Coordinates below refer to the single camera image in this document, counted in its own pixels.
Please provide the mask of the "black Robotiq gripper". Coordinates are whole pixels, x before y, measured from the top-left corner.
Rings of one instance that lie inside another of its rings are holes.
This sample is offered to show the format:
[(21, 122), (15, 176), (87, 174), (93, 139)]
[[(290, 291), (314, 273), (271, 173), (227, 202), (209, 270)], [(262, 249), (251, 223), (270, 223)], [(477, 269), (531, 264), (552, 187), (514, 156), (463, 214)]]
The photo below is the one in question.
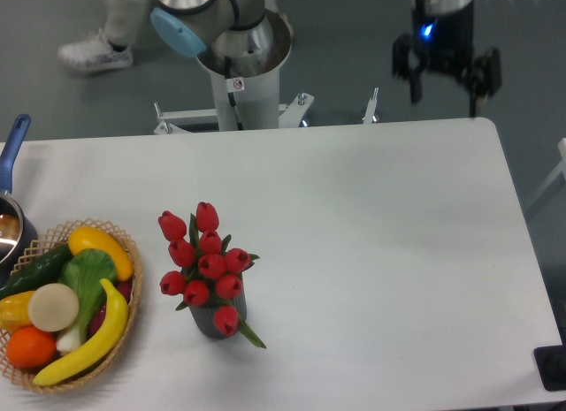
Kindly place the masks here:
[(412, 103), (422, 99), (425, 69), (464, 73), (469, 115), (502, 85), (501, 53), (496, 47), (473, 57), (474, 0), (413, 0), (411, 34), (401, 34), (392, 47), (392, 74), (409, 83)]

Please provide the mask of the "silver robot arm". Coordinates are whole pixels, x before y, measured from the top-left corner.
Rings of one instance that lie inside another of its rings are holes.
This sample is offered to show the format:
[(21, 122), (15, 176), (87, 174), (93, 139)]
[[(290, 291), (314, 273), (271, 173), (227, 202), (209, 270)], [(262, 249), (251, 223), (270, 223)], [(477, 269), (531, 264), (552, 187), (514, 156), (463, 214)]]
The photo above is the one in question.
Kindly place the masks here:
[[(412, 31), (392, 49), (392, 74), (422, 97), (421, 74), (453, 77), (468, 91), (469, 114), (502, 84), (500, 52), (476, 55), (474, 0), (411, 0)], [(290, 31), (265, 0), (157, 0), (150, 21), (183, 57), (196, 57), (224, 78), (250, 78), (274, 69), (288, 55)]]

